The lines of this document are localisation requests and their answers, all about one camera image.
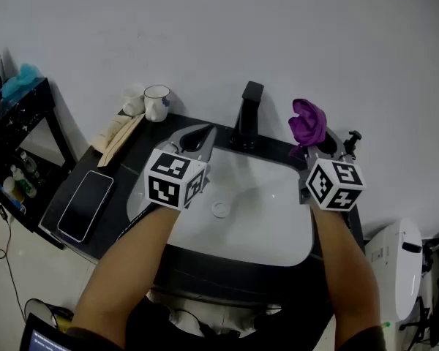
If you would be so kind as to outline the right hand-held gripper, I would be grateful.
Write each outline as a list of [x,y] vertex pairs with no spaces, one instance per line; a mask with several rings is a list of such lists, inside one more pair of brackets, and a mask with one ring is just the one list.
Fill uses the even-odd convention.
[[324,141],[303,147],[307,169],[299,180],[299,203],[314,200],[325,211],[351,211],[366,188],[361,168],[346,154],[344,143],[328,128]]

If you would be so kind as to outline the purple cloth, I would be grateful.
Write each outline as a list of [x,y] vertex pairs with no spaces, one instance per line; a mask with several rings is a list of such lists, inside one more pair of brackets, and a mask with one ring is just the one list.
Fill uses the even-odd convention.
[[288,156],[297,157],[304,147],[315,146],[325,140],[327,119],[326,114],[307,99],[293,100],[292,108],[296,116],[289,118],[288,125],[298,145],[290,150]]

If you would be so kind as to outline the black faucet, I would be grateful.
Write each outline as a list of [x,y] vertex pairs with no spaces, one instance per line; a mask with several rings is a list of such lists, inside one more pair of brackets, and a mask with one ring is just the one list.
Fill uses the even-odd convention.
[[242,102],[230,142],[243,149],[251,149],[258,138],[258,108],[264,85],[249,81],[241,96]]

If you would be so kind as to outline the person's right forearm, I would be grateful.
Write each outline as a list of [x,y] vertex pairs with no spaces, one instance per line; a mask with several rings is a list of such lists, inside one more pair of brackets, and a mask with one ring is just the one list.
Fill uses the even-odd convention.
[[374,273],[340,214],[310,203],[336,319],[336,351],[386,351]]

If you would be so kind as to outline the black soap dispenser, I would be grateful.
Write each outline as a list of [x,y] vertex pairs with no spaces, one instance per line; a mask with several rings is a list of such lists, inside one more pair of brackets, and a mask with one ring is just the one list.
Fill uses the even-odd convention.
[[356,150],[356,144],[362,139],[361,133],[353,130],[349,132],[350,138],[345,140],[344,147],[345,147],[345,153],[353,160],[356,159],[355,150]]

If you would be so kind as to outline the white mug with blue print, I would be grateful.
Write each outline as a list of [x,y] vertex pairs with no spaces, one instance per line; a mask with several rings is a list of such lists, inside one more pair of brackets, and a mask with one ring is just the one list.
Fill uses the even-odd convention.
[[170,89],[167,86],[147,87],[144,92],[145,118],[152,122],[162,122],[170,108]]

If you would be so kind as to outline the round sink drain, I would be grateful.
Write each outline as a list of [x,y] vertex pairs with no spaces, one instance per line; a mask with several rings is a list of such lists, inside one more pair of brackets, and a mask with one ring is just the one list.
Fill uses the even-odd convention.
[[230,215],[231,206],[228,202],[225,201],[215,201],[211,205],[212,214],[218,219],[224,219]]

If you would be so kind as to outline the black vanity cabinet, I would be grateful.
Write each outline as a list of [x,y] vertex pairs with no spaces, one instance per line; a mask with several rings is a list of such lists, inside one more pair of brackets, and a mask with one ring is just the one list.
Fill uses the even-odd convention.
[[[140,122],[116,156],[115,163],[103,170],[113,178],[113,185],[85,241],[78,243],[61,234],[57,224],[83,177],[97,166],[100,155],[89,148],[57,190],[41,225],[82,256],[97,262],[132,220],[127,214],[127,201],[149,150],[177,129],[199,123],[198,119],[176,114],[170,114],[162,123]],[[282,268],[208,256],[170,245],[162,256],[155,287],[172,295],[237,306],[285,306],[300,296],[311,304],[324,303],[329,294],[315,230],[312,239],[312,249],[303,262],[293,261]]]

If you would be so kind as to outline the white toilet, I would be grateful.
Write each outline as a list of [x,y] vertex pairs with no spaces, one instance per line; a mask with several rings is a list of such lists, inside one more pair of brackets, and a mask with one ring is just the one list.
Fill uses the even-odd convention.
[[378,283],[382,322],[399,322],[411,313],[421,282],[422,239],[419,228],[401,219],[379,231],[366,245]]

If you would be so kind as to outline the clear plastic bottle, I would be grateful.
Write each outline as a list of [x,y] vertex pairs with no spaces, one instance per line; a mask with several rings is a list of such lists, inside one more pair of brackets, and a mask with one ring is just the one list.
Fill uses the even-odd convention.
[[21,160],[23,161],[26,171],[36,180],[38,184],[42,182],[42,178],[37,170],[37,163],[25,152],[20,153]]

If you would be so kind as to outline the green label bottle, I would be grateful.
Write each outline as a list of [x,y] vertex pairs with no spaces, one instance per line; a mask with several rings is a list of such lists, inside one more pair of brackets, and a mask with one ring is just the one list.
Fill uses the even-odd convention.
[[12,172],[12,177],[21,187],[21,189],[26,193],[29,198],[34,198],[37,194],[37,190],[34,185],[27,179],[24,175],[23,171],[16,167],[15,165],[10,166],[10,170]]

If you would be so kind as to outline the black marbled side table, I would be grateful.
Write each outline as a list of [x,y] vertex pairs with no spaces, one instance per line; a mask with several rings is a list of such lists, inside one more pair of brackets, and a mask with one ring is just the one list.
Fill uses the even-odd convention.
[[1,192],[0,202],[26,229],[36,232],[56,190],[76,165],[56,116],[56,103],[47,78],[37,78],[0,101],[0,185],[11,175],[10,166],[22,167],[19,147],[41,121],[46,121],[52,138],[63,156],[62,165],[33,155],[37,166],[44,170],[44,183],[37,186],[34,198],[25,197],[26,213],[22,214]]

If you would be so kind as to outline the white round jar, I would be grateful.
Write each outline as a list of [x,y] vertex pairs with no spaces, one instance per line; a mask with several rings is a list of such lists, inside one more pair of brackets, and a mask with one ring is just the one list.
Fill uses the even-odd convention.
[[19,203],[22,203],[25,200],[26,196],[23,193],[23,190],[12,176],[8,176],[4,179],[2,188],[7,195],[17,200]]

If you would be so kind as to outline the person's dark clothing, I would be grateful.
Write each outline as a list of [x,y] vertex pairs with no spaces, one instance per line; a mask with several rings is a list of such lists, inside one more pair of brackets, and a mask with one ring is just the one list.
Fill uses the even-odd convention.
[[316,351],[332,316],[329,306],[250,309],[151,294],[124,322],[123,347],[75,323],[66,334],[87,351]]

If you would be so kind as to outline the black laptop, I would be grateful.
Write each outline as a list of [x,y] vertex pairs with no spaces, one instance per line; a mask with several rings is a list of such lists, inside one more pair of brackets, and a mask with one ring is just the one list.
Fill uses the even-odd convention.
[[72,340],[34,314],[30,314],[20,341],[19,351],[73,351]]

